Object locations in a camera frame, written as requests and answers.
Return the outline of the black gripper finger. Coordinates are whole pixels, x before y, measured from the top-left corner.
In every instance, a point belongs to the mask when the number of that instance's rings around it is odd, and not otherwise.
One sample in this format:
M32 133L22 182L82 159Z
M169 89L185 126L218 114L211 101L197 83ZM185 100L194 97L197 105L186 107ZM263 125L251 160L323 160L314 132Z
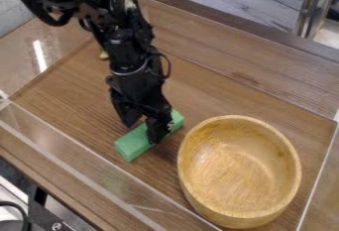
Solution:
M110 90L110 98L122 123L127 128L132 127L142 117L142 112L138 109L139 99L115 89Z
M148 117L146 119L147 137L151 144L159 144L162 142L171 132L173 125L173 117Z

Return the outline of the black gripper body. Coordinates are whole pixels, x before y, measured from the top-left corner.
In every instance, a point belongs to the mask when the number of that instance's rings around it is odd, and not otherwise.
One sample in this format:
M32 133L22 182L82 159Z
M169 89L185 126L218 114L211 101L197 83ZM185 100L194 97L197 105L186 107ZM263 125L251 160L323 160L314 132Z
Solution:
M132 70L127 67L111 67L110 72L106 83L111 89L139 99L138 109L142 115L155 118L171 117L171 104L162 89L167 75L161 66L150 65Z

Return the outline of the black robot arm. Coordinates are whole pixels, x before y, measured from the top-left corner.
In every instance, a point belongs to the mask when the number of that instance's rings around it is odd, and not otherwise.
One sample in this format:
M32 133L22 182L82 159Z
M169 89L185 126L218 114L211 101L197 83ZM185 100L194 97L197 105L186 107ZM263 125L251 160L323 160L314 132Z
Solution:
M22 0L32 14L54 27L78 19L108 55L111 103L123 124L146 120L148 141L159 143L171 131L173 107L163 94L171 66L153 46L153 26L138 0Z

